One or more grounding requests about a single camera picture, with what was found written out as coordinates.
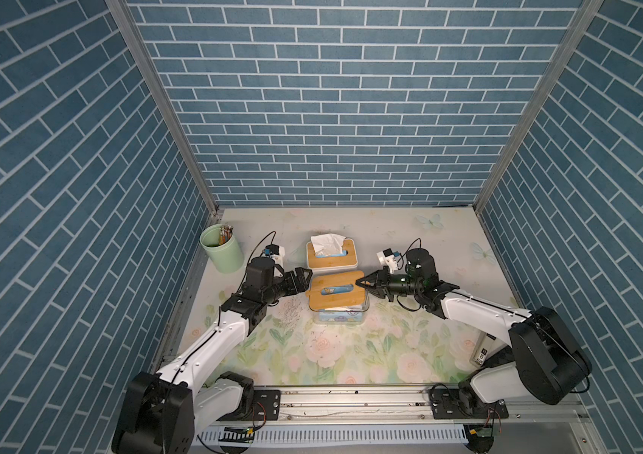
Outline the dark bamboo lid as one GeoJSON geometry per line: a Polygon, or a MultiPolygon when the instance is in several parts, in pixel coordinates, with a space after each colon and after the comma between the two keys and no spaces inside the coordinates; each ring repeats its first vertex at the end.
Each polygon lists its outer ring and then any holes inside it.
{"type": "Polygon", "coordinates": [[[361,271],[324,274],[314,277],[309,290],[309,309],[315,312],[361,308],[367,300],[365,289],[357,285],[361,271]]]}

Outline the blue tissue pack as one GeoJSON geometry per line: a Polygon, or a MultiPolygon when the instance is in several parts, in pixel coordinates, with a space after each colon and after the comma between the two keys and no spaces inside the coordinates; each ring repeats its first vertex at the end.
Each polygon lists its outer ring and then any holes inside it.
{"type": "Polygon", "coordinates": [[[331,308],[315,313],[316,323],[347,323],[358,325],[362,323],[366,311],[360,308],[331,308]]]}
{"type": "Polygon", "coordinates": [[[322,234],[310,238],[314,257],[343,257],[347,255],[344,249],[345,236],[338,234],[322,234]]]}

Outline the clear plastic tissue box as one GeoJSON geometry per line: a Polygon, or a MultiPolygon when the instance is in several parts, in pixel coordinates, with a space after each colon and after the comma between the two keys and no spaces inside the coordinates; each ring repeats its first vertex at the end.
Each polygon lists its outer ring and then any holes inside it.
{"type": "Polygon", "coordinates": [[[370,303],[365,297],[359,305],[340,306],[339,308],[312,309],[315,323],[331,325],[361,325],[369,311],[370,303]]]}

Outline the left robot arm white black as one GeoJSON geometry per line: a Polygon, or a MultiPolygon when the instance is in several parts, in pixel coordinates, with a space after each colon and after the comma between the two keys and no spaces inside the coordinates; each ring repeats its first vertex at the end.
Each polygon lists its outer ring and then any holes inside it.
{"type": "Polygon", "coordinates": [[[219,319],[177,359],[157,372],[141,372],[129,383],[111,445],[115,453],[185,453],[195,436],[219,418],[247,416],[253,380],[236,373],[205,384],[225,357],[248,340],[270,305],[308,291],[313,272],[285,271],[271,257],[255,257],[238,292],[219,319]]]}

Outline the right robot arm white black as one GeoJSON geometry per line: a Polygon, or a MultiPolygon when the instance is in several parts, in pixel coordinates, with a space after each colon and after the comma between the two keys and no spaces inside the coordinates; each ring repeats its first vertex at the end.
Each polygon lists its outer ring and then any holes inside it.
{"type": "Polygon", "coordinates": [[[497,417],[508,399],[532,396],[556,405],[589,381],[591,361],[554,309],[512,308],[465,293],[440,278],[426,249],[411,249],[405,259],[400,274],[383,266],[359,278],[357,286],[390,302],[412,297],[425,312],[474,327],[504,345],[487,355],[482,367],[448,397],[431,389],[429,400],[435,408],[451,403],[464,417],[497,417]]]}

